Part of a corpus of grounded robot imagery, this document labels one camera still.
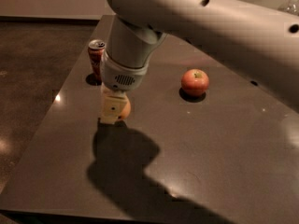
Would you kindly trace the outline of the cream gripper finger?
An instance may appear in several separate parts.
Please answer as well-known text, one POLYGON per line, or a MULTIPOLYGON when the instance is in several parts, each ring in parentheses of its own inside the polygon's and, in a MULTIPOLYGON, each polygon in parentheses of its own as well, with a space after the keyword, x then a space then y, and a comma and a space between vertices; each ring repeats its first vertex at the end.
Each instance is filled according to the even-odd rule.
POLYGON ((125 91, 113 91, 105 84, 102 84, 99 115, 101 123, 115 124, 118 122, 120 100, 125 97, 127 97, 125 91))

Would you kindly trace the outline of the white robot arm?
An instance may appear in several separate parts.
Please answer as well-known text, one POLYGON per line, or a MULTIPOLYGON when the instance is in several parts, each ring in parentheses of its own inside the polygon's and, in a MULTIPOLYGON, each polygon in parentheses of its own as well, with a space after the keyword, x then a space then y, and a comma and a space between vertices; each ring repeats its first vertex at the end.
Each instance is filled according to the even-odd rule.
POLYGON ((102 57, 100 120, 117 121, 165 35, 200 49, 299 107, 299 18, 238 0, 107 0, 115 16, 102 57))

